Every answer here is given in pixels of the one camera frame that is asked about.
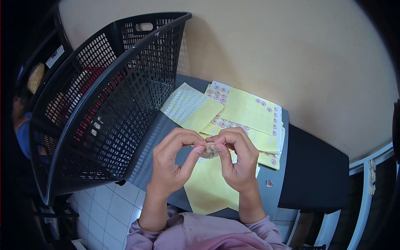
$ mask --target basket handle hole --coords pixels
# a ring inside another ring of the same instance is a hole
[[[153,30],[153,24],[151,22],[143,22],[135,26],[136,31],[151,31]]]

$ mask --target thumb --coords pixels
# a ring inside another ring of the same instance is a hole
[[[204,151],[203,146],[197,146],[192,149],[192,151],[189,153],[185,163],[181,167],[181,172],[185,176],[190,176],[193,172],[194,165],[196,165],[200,155]]]
[[[224,144],[216,144],[215,148],[221,158],[222,172],[230,171],[233,164],[229,149]]]

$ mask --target yellow sticker sheet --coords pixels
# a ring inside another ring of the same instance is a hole
[[[208,85],[206,89],[206,96],[211,99],[219,101],[221,104],[225,104],[226,97],[231,87],[220,82],[213,81],[212,84]],[[274,104],[274,117],[276,117],[276,123],[272,125],[272,135],[257,131],[255,129],[243,126],[239,123],[232,122],[221,118],[221,113],[218,113],[202,130],[202,133],[209,135],[217,135],[220,130],[224,128],[241,127],[249,136],[252,143],[260,151],[278,154],[281,149],[281,133],[282,124],[281,122],[282,109],[280,106]]]
[[[223,107],[184,83],[170,95],[161,111],[181,127],[200,132]]]
[[[279,170],[279,158],[279,154],[271,154],[268,152],[260,151],[257,162],[267,167]]]
[[[231,151],[232,162],[237,156]],[[256,177],[260,167],[256,168]],[[239,211],[239,193],[231,188],[222,176],[221,160],[199,158],[192,175],[184,184],[190,207],[196,214],[211,214],[224,208]]]
[[[274,118],[273,111],[274,104],[272,102],[231,88],[221,118],[272,135],[274,123],[280,124]]]

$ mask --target black plastic basket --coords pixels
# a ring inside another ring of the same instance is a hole
[[[57,195],[122,180],[174,90],[184,25],[191,17],[165,12],[115,21],[56,71],[30,121],[32,167],[46,205]],[[153,29],[138,31],[143,23]]]

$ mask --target person's left hand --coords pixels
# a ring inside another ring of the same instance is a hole
[[[153,173],[148,192],[168,197],[188,181],[194,165],[204,150],[203,146],[192,149],[182,166],[175,164],[176,153],[185,145],[203,144],[204,138],[192,130],[175,128],[153,149]]]

